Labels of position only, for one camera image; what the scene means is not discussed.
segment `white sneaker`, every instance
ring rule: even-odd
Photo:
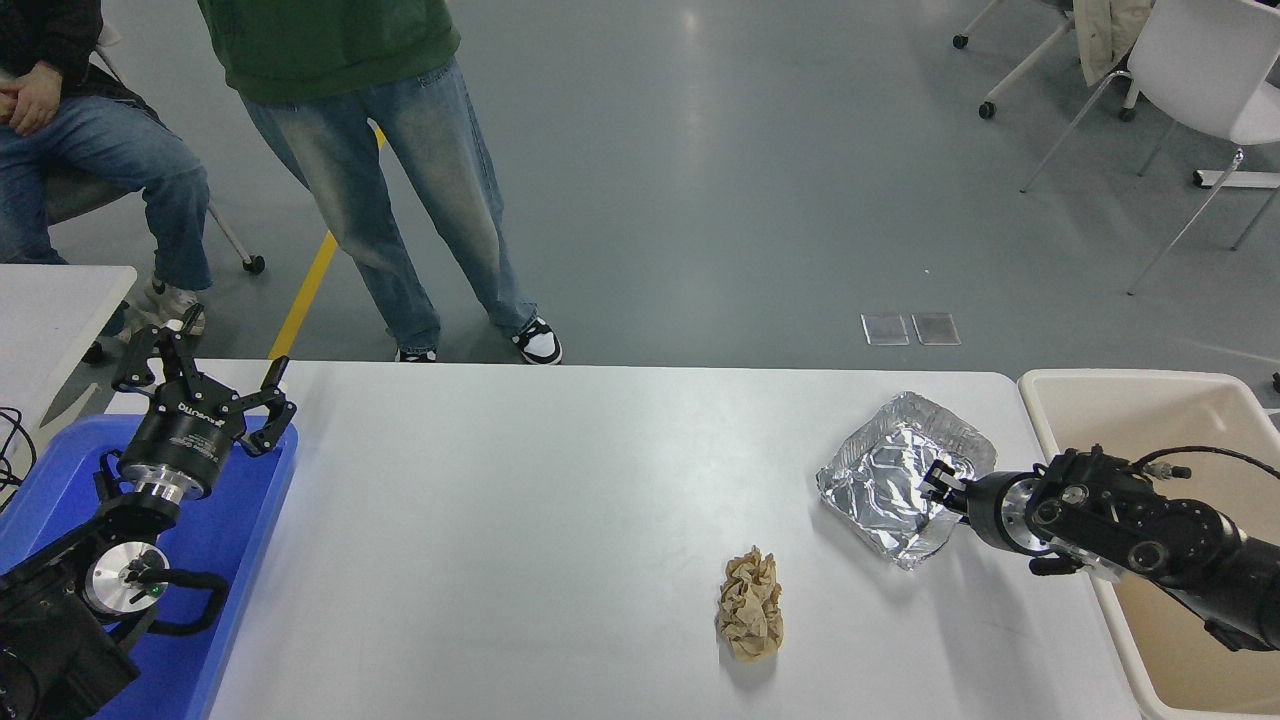
[[[396,363],[435,363],[435,351],[428,350],[426,352],[404,352],[403,350],[396,351]]]
[[[180,320],[192,305],[200,302],[200,297],[193,291],[182,290],[169,283],[163,283],[151,275],[151,282],[142,291],[150,307],[138,310],[147,315],[147,319],[156,325],[164,325],[169,320]],[[187,328],[187,333],[201,336],[205,333],[205,314],[201,313]]]
[[[552,332],[552,327],[541,318],[530,320],[529,327],[520,331],[520,334],[511,338],[520,348],[520,355],[525,363],[531,365],[556,365],[564,356],[559,346],[559,340]]]
[[[128,342],[133,340],[133,333],[145,328],[150,322],[151,319],[147,316],[147,314],[143,314],[133,305],[127,305],[124,307],[124,327],[120,329],[120,332],[115,333],[111,337],[128,345]]]

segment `blue plastic bin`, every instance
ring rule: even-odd
[[[250,432],[262,418],[250,418]],[[93,473],[99,457],[123,451],[138,428],[138,415],[95,415],[60,432],[0,516],[0,570],[84,523],[97,510]],[[157,543],[174,568],[218,573],[230,594],[218,624],[186,638],[148,634],[129,657],[142,670],[95,715],[105,720],[204,720],[227,666],[259,564],[293,475],[297,432],[289,427],[275,450],[248,457],[236,446],[214,492],[184,502],[178,525]],[[160,600],[160,619],[189,621],[206,593],[170,588]]]

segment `white tabletop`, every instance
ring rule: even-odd
[[[0,405],[36,429],[138,277],[133,268],[0,265]]]
[[[266,369],[200,365],[239,391]],[[906,389],[1000,469],[1041,461],[1001,375],[294,363],[285,380],[297,470],[215,720],[1139,716],[1083,577],[1034,578],[965,528],[906,573],[818,501],[814,473]],[[777,557],[786,639],[742,665],[714,616],[753,543]]]

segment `beige plastic bin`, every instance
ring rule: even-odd
[[[1249,388],[1229,375],[1164,370],[1033,370],[1018,382],[1046,457],[1102,445],[1135,460],[1211,445],[1280,466],[1280,433]],[[1231,457],[1176,455],[1187,480],[1166,497],[1208,502],[1258,539],[1280,544],[1280,480]],[[1093,582],[1129,683],[1158,720],[1280,719],[1280,652],[1230,652],[1172,598],[1134,575]]]

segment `beige jacket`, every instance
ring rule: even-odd
[[[1075,0],[1075,37],[1084,82],[1093,85],[1120,63],[1138,40],[1152,0]]]

